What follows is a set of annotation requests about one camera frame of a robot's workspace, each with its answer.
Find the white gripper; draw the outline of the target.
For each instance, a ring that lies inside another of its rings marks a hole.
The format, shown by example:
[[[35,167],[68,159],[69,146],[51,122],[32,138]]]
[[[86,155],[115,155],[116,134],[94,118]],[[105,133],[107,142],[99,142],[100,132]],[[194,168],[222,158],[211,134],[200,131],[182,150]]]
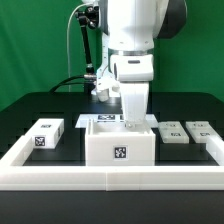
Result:
[[[110,57],[110,69],[119,83],[126,128],[146,117],[149,82],[154,78],[153,55]]]

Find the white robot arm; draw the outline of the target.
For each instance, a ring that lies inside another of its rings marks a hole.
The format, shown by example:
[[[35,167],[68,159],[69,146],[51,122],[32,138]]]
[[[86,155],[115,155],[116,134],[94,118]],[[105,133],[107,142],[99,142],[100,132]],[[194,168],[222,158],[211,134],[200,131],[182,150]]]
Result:
[[[180,32],[186,0],[99,0],[99,7],[107,57],[97,72],[97,94],[105,101],[110,91],[118,92],[124,122],[133,128],[146,120],[154,41]]]

